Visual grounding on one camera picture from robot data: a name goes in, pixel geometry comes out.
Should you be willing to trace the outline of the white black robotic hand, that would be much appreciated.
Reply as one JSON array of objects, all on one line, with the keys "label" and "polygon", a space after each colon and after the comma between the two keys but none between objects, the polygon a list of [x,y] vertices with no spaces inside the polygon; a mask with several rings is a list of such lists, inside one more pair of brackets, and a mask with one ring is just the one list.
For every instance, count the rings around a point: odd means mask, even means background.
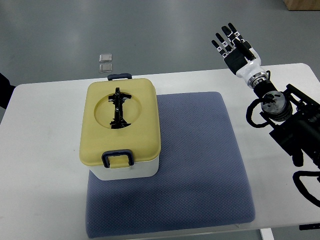
[{"label": "white black robotic hand", "polygon": [[261,58],[251,44],[243,38],[232,23],[221,27],[225,37],[219,33],[211,41],[222,56],[231,72],[245,81],[253,89],[258,83],[266,81],[269,77],[266,70],[261,67]]}]

